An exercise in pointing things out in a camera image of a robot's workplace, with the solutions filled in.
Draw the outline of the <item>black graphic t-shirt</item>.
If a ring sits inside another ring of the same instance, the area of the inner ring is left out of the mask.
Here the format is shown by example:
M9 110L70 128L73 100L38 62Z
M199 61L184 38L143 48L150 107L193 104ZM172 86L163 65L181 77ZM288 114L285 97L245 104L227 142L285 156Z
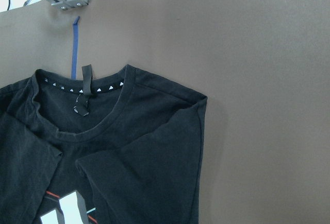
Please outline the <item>black graphic t-shirt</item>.
M1 223L198 223L206 104L131 65L1 88Z

